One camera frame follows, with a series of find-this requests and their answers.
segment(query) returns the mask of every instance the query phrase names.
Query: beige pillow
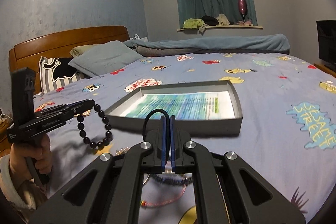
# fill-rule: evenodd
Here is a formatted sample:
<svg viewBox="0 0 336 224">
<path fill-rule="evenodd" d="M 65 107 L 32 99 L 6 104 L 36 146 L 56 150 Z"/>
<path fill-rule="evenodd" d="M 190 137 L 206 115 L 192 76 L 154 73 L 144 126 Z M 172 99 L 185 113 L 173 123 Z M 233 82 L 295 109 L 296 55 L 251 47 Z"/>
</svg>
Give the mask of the beige pillow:
<svg viewBox="0 0 336 224">
<path fill-rule="evenodd" d="M 77 46 L 72 48 L 72 50 L 70 51 L 70 55 L 75 58 L 78 56 L 81 56 L 84 52 L 88 51 L 89 49 L 91 49 L 94 46 L 97 46 L 100 44 L 95 44 L 95 45 L 83 45 L 83 46 Z"/>
</svg>

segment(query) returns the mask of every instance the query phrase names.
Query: bed sheet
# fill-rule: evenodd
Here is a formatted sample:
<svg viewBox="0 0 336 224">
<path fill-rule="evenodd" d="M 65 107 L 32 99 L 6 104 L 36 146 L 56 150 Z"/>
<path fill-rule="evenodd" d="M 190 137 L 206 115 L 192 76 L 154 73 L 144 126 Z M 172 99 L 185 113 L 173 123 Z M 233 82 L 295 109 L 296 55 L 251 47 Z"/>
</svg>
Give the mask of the bed sheet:
<svg viewBox="0 0 336 224">
<path fill-rule="evenodd" d="M 84 79 L 34 99 L 36 109 L 94 99 L 102 109 L 141 85 L 231 80 L 243 111 L 236 138 L 194 138 L 209 151 L 235 151 L 281 194 L 300 207 L 308 221 L 317 213 L 336 182 L 336 79 L 299 58 L 280 54 L 188 54 L 143 58 L 118 71 Z M 101 119 L 91 110 L 84 120 L 91 140 L 102 140 Z M 79 136 L 77 121 L 48 135 L 53 170 L 48 196 L 53 195 L 100 153 L 131 147 L 140 134 L 112 130 L 113 141 L 92 150 Z M 155 202 L 180 193 L 176 186 L 150 180 L 142 199 Z M 140 209 L 139 223 L 180 223 L 194 214 L 193 187 L 181 199 L 157 209 Z"/>
</svg>

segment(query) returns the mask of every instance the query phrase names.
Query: sleeve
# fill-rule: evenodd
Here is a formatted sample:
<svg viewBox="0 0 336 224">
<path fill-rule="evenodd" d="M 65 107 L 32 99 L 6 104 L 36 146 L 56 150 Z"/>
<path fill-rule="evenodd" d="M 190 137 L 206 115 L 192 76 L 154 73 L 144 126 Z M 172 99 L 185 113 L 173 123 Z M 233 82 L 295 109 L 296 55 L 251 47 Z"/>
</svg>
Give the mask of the sleeve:
<svg viewBox="0 0 336 224">
<path fill-rule="evenodd" d="M 8 202 L 19 213 L 21 218 L 28 222 L 30 215 L 47 198 L 44 190 L 37 187 L 34 181 L 25 181 L 16 190 L 9 174 L 9 157 L 0 158 L 0 188 Z"/>
</svg>

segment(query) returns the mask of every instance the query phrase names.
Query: window sill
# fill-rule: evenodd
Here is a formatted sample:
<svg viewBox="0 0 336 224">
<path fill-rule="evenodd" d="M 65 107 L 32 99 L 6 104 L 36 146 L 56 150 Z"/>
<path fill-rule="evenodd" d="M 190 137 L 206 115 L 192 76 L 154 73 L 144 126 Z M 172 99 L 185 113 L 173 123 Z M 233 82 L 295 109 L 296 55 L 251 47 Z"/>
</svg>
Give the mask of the window sill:
<svg viewBox="0 0 336 224">
<path fill-rule="evenodd" d="M 227 26 L 207 26 L 206 29 L 221 29 L 221 28 L 250 28 L 250 29 L 263 29 L 263 26 L 242 26 L 242 25 L 227 25 Z M 196 30 L 198 28 L 194 29 L 177 29 L 178 32 L 184 31 L 184 30 Z"/>
</svg>

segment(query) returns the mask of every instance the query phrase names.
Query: box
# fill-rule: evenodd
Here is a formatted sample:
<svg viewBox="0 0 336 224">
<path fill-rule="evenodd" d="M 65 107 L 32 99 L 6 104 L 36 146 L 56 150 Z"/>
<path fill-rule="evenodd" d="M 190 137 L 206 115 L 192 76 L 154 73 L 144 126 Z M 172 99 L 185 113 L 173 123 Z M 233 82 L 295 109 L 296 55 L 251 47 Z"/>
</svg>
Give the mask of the box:
<svg viewBox="0 0 336 224">
<path fill-rule="evenodd" d="M 106 109 L 105 115 L 109 118 L 113 128 L 127 132 L 142 133 L 144 119 L 121 117 L 120 115 L 145 94 L 189 94 L 223 91 L 228 91 L 230 95 L 234 118 L 197 121 L 176 120 L 175 126 L 181 130 L 189 132 L 192 137 L 238 136 L 243 120 L 243 114 L 238 94 L 233 84 L 228 80 L 139 87 Z M 159 124 L 160 120 L 150 119 L 147 123 L 146 131 L 157 129 Z"/>
</svg>

